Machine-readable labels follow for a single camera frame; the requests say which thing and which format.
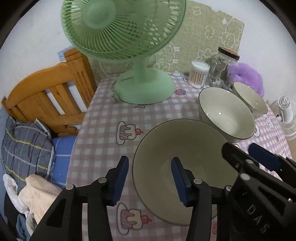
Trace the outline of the floral ceramic bowl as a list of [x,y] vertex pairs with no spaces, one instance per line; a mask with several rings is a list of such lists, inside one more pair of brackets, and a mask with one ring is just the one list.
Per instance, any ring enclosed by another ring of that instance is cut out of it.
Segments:
[[253,115],[245,103],[231,92],[208,87],[198,96],[199,118],[215,128],[230,143],[251,138],[255,132]]
[[247,105],[255,120],[268,113],[266,102],[250,86],[234,82],[232,92]]
[[237,171],[222,157],[226,142],[198,120],[169,120],[149,131],[132,165],[134,186],[144,206],[163,221],[189,225],[194,179],[224,188],[237,178]]

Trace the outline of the peach cloth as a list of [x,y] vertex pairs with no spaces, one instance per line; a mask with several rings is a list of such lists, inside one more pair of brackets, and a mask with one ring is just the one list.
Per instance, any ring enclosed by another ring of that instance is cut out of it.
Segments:
[[26,185],[18,197],[30,213],[34,214],[34,219],[39,224],[62,189],[36,174],[31,174],[25,181]]

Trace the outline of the blue clothes pile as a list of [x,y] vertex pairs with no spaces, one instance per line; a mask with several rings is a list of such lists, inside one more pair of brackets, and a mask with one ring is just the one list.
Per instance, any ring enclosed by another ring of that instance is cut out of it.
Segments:
[[37,224],[33,214],[30,214],[27,218],[25,218],[24,215],[19,214],[16,219],[18,240],[30,240],[36,227]]

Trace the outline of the white clip fan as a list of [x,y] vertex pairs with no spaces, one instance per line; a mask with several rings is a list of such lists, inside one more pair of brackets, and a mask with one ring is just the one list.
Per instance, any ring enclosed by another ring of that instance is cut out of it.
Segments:
[[291,141],[295,139],[295,101],[287,96],[281,96],[275,101],[271,110],[287,139]]

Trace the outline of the white plastic bag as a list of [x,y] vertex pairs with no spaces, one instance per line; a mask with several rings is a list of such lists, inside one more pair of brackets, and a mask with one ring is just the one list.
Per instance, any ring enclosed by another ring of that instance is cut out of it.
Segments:
[[6,189],[6,192],[12,202],[14,208],[21,214],[24,214],[25,217],[29,214],[29,209],[18,197],[18,186],[16,181],[9,175],[3,175],[3,182]]

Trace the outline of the blue bed sheet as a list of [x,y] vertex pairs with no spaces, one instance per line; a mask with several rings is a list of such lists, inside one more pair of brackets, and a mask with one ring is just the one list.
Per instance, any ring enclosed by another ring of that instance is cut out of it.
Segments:
[[76,138],[76,136],[69,136],[53,139],[55,160],[50,182],[62,189],[66,186],[70,159],[74,150]]

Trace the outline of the grey plaid pillow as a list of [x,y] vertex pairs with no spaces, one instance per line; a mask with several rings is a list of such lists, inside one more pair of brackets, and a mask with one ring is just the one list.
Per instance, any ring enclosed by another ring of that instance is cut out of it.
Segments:
[[17,184],[17,192],[26,186],[32,174],[49,179],[53,170],[55,148],[51,130],[39,119],[24,123],[9,117],[1,145],[4,170]]

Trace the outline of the purple plush toy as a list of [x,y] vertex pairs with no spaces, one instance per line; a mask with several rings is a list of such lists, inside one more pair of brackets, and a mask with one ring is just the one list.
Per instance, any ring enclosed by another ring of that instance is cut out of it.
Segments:
[[245,63],[230,64],[227,67],[227,78],[233,82],[241,82],[250,86],[260,97],[264,97],[262,76]]

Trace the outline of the pink checkered tablecloth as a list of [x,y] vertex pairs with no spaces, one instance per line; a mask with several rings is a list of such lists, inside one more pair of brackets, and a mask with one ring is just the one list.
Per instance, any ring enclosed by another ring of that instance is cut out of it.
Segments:
[[[118,75],[102,78],[85,114],[71,156],[67,182],[84,186],[104,176],[121,156],[132,159],[142,138],[155,126],[177,118],[198,118],[199,90],[181,73],[172,73],[176,85],[169,99],[152,105],[113,102],[110,88]],[[117,206],[108,208],[114,240],[185,240],[187,227],[163,222],[138,198],[128,175]]]

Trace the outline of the glass jar with lid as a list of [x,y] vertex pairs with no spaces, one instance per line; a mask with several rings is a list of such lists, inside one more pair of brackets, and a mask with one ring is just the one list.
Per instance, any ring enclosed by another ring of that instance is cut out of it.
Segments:
[[228,90],[230,81],[227,78],[227,68],[229,65],[236,64],[240,56],[235,52],[224,47],[218,48],[218,53],[213,57],[208,75],[208,85]]

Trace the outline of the cotton swab container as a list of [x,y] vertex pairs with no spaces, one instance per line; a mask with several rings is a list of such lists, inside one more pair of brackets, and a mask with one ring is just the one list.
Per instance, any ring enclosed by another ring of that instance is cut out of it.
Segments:
[[188,84],[196,89],[203,89],[210,71],[210,65],[206,62],[193,60],[189,74]]

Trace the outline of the wooden bed headboard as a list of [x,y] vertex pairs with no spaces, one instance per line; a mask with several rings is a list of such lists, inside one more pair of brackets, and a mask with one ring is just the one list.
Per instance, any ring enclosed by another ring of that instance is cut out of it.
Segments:
[[64,56],[65,62],[29,75],[1,100],[9,116],[25,123],[41,120],[59,137],[78,134],[76,126],[85,112],[79,109],[67,82],[74,82],[85,106],[90,105],[97,86],[85,55],[72,48]]

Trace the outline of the green desk fan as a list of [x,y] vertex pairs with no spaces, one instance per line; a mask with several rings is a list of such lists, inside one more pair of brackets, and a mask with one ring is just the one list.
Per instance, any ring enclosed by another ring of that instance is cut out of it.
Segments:
[[100,62],[132,62],[111,87],[111,96],[130,104],[170,98],[175,83],[147,60],[165,47],[184,20],[185,1],[64,1],[61,21],[73,46]]

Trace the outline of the green patterned wall mat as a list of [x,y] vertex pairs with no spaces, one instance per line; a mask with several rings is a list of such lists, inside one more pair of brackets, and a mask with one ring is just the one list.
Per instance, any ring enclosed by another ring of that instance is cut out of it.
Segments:
[[188,74],[193,60],[208,64],[223,47],[238,52],[244,23],[222,11],[187,1],[184,21],[173,39],[148,60],[148,67]]

